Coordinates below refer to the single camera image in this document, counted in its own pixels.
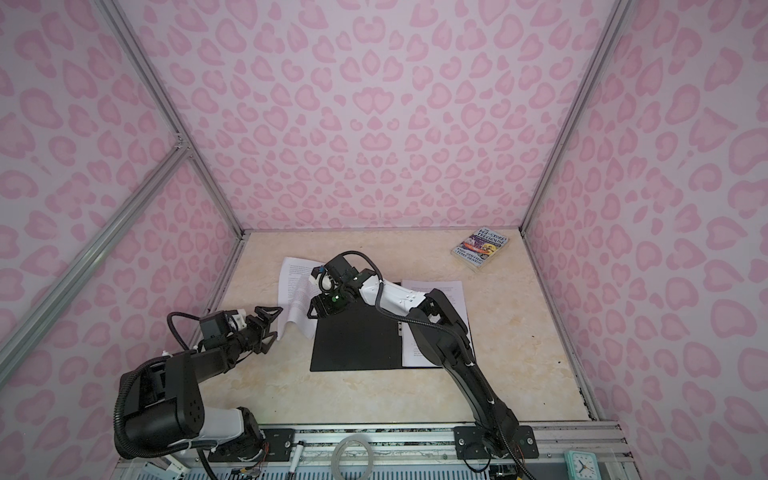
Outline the printed paper sheet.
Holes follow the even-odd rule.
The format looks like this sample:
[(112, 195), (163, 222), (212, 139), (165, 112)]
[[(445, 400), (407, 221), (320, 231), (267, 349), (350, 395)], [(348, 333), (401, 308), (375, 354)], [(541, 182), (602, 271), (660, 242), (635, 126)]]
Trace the printed paper sheet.
[(307, 312), (311, 299), (320, 293), (311, 275), (312, 270), (320, 266), (320, 262), (312, 260), (284, 258), (278, 281), (278, 306), (283, 309), (277, 319), (279, 340), (289, 323), (293, 323), (307, 339), (314, 338), (317, 320), (309, 318)]

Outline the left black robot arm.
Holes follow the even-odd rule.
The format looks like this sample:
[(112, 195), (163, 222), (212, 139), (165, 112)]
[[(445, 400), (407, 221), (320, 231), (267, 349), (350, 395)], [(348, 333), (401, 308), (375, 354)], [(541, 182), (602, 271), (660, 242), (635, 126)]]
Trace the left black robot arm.
[(205, 406), (200, 383), (233, 370), (248, 355), (265, 354), (277, 339), (272, 328), (282, 309), (255, 307), (252, 313), (221, 310), (196, 317), (202, 338), (189, 345), (166, 322), (181, 346), (140, 364), (120, 378), (113, 411), (114, 443), (125, 459), (156, 458), (188, 449), (219, 452), (249, 461), (266, 456), (267, 441), (245, 407)]

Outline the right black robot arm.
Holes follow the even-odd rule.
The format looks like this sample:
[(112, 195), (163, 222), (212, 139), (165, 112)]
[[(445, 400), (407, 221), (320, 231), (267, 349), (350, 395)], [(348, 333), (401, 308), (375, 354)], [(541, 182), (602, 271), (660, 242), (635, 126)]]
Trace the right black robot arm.
[(488, 453), (497, 458), (515, 456), (510, 441), (519, 421), (482, 373), (467, 325), (442, 291), (419, 292), (392, 283), (367, 255), (353, 250), (313, 268), (311, 277), (320, 293), (311, 300), (309, 311), (321, 319), (365, 305), (375, 319), (407, 324), (420, 352), (446, 370), (462, 392), (475, 425), (483, 431)]

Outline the white marker pen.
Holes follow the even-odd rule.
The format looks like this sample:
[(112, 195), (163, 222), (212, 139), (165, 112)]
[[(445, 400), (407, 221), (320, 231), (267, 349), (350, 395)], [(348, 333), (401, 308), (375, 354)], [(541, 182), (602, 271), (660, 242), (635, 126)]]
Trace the white marker pen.
[(296, 471), (297, 471), (297, 468), (299, 466), (299, 463), (300, 463), (300, 460), (301, 460), (301, 457), (302, 457), (302, 454), (303, 454), (303, 450), (304, 450), (304, 442), (303, 441), (297, 442), (296, 445), (295, 445), (295, 448), (293, 450), (293, 453), (292, 453), (291, 463), (290, 463), (289, 470), (288, 470), (287, 476), (286, 476), (287, 479), (294, 479), (295, 478)]

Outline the colourful paperback book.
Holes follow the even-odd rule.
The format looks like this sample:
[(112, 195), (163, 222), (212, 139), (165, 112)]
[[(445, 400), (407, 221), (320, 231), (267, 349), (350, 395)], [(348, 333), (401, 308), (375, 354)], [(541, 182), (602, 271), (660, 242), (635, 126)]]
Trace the colourful paperback book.
[(482, 269), (509, 242), (509, 237), (488, 227), (482, 227), (457, 244), (451, 254), (469, 268)]

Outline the white box device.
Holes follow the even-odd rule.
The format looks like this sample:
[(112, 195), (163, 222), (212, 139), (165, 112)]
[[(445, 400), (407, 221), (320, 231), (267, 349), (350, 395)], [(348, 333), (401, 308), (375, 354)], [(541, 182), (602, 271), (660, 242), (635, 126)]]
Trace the white box device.
[(142, 472), (153, 475), (158, 479), (180, 480), (184, 479), (191, 469), (173, 456), (166, 456), (146, 461), (142, 466)]

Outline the teal desk clock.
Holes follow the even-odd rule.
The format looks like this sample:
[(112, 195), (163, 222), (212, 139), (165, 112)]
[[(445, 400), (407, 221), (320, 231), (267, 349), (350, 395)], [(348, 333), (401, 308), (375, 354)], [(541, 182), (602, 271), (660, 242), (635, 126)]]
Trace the teal desk clock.
[(591, 452), (569, 450), (564, 454), (570, 480), (601, 480), (599, 461)]

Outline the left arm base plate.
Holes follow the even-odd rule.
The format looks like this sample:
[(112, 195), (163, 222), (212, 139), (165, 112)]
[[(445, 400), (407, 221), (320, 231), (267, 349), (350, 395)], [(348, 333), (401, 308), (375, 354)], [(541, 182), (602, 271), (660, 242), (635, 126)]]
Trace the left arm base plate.
[(244, 432), (207, 455), (214, 463), (259, 463), (263, 461), (287, 462), (290, 459), (295, 430), (275, 428), (258, 434)]

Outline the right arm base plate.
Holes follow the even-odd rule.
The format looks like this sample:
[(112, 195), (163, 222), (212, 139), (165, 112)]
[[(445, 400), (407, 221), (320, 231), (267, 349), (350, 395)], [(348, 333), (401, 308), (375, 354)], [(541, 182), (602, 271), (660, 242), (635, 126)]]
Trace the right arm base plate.
[[(478, 426), (456, 426), (452, 429), (456, 456), (460, 460), (510, 459), (502, 440), (494, 440), (490, 433)], [(519, 460), (537, 459), (540, 455), (531, 426), (520, 425), (507, 443)]]

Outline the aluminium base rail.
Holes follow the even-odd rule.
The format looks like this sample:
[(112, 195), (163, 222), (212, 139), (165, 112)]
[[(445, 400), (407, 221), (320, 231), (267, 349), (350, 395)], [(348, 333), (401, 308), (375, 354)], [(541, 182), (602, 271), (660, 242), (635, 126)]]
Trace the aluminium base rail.
[[(345, 437), (360, 433), (373, 447), (373, 479), (512, 479), (516, 463), (511, 459), (460, 460), (452, 429), (468, 423), (405, 424), (295, 424), (269, 425), (266, 429), (290, 428), (295, 437), (287, 462), (213, 463), (219, 479), (286, 479), (295, 445), (304, 450), (294, 479), (331, 478), (334, 447)], [(608, 421), (533, 421), (539, 449), (537, 459), (520, 460), (538, 479), (568, 476), (566, 451), (594, 453), (604, 479), (637, 479), (640, 474), (624, 433)], [(357, 478), (365, 461), (345, 460), (346, 479)]]

